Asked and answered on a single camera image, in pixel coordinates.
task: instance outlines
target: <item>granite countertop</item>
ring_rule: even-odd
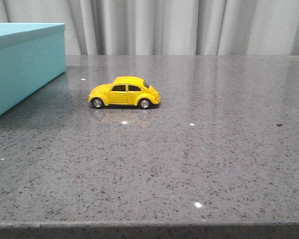
[[[92,108],[90,91],[122,75],[161,104]],[[67,56],[0,117],[2,238],[267,225],[299,237],[299,56]]]

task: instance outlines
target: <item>model car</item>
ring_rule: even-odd
[[[149,109],[160,103],[160,95],[140,77],[119,76],[112,84],[95,87],[89,95],[89,102],[97,109],[108,105],[134,105]]]

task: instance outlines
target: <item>car wheel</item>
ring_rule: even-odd
[[[142,109],[149,109],[151,107],[151,101],[148,100],[148,99],[141,99],[139,101],[139,106],[142,108]]]
[[[104,103],[100,98],[94,98],[91,102],[93,107],[96,109],[101,109],[104,107]]]

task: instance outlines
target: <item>turquoise box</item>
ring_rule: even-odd
[[[0,23],[0,115],[65,72],[65,24]]]

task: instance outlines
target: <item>white curtain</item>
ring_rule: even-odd
[[[68,55],[299,55],[299,0],[0,0],[0,22],[64,22]]]

